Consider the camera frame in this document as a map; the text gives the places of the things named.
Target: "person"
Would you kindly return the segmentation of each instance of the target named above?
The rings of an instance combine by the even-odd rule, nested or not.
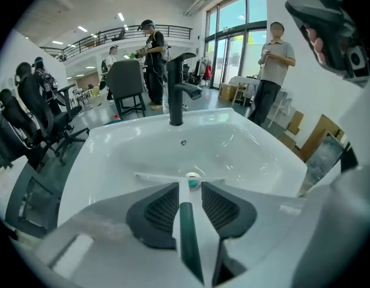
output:
[[[259,65],[264,66],[254,99],[255,109],[249,116],[249,120],[259,126],[265,121],[281,89],[288,67],[296,64],[292,45],[281,39],[284,26],[279,22],[273,22],[270,25],[270,32],[272,41],[262,47],[262,56],[258,61]]]
[[[109,50],[109,55],[106,57],[105,64],[106,67],[108,68],[108,71],[111,69],[111,66],[117,62],[117,53],[118,53],[118,46],[112,46]],[[111,90],[108,92],[108,96],[106,97],[107,100],[112,101],[113,96]]]
[[[61,108],[55,99],[55,94],[58,90],[58,84],[52,75],[50,75],[43,64],[43,58],[41,56],[34,60],[32,65],[34,67],[34,79],[40,87],[40,94],[48,101],[49,107],[53,112],[53,115],[60,114]]]
[[[152,20],[144,20],[138,30],[143,30],[145,34],[149,34],[146,46],[139,50],[138,53],[146,56],[145,64],[146,71],[146,85],[152,106],[152,110],[162,109],[162,95],[163,95],[163,67],[162,52],[165,48],[165,40],[160,31],[156,30],[156,25]]]

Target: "green object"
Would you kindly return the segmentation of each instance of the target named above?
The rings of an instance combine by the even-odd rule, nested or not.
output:
[[[190,187],[197,187],[198,180],[189,180],[188,184],[189,184]]]
[[[204,283],[199,256],[195,220],[191,203],[180,205],[181,259],[189,270]]]

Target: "gray chair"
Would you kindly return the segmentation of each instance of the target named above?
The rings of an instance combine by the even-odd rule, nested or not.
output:
[[[145,116],[146,108],[142,99],[144,74],[138,61],[126,60],[114,63],[106,75],[106,84],[113,94],[118,115],[122,116],[132,110],[136,112],[141,110]],[[139,98],[139,104],[136,104],[136,96]],[[133,97],[135,103],[132,107],[123,105],[123,99],[129,97]]]

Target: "glass door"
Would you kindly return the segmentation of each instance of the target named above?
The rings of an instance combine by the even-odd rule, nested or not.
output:
[[[216,66],[212,70],[214,72],[213,82],[211,87],[214,89],[220,88],[220,83],[223,82],[223,74],[226,67],[226,45],[228,44],[227,39],[219,40],[217,42],[217,55],[216,55]]]
[[[244,35],[235,35],[228,38],[228,52],[226,73],[223,82],[229,82],[234,76],[238,76],[238,69],[240,67],[241,53],[243,50]]]

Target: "gray t-shirt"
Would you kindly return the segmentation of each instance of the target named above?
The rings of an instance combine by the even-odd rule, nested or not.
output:
[[[271,53],[281,55],[285,58],[294,59],[294,50],[292,45],[287,41],[279,40],[276,43],[267,43],[263,45],[262,51],[266,49]],[[287,75],[288,66],[276,59],[266,58],[265,65],[262,67],[261,80],[268,80],[282,86],[285,76]]]

